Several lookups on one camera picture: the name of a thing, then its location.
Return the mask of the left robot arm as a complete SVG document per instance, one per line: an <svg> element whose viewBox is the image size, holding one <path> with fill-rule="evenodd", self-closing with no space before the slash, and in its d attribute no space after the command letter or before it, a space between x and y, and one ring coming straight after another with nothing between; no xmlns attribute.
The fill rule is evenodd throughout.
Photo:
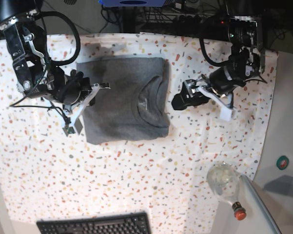
<svg viewBox="0 0 293 234"><path fill-rule="evenodd" d="M228 59L217 62L208 55L204 40L212 25L220 22L232 45ZM261 76L265 70L261 15L253 0L225 0L218 13L202 22L199 43L204 59L217 69L208 76L184 81L172 100L174 110L183 111L213 100L222 111L233 111L235 88L251 81L265 82Z"/></svg>

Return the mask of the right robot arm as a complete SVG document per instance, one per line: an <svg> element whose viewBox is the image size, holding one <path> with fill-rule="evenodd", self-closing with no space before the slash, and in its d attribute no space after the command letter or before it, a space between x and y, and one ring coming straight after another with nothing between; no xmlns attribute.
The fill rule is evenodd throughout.
<svg viewBox="0 0 293 234"><path fill-rule="evenodd" d="M77 59L81 49L79 33L67 16L57 11L43 12L41 6L40 0L0 0L0 30L13 60L18 89L25 98L75 105L93 90L82 72L73 70L67 76L61 69ZM55 61L49 56L46 27L36 24L45 17L58 17L71 28L76 49L68 60Z"/></svg>

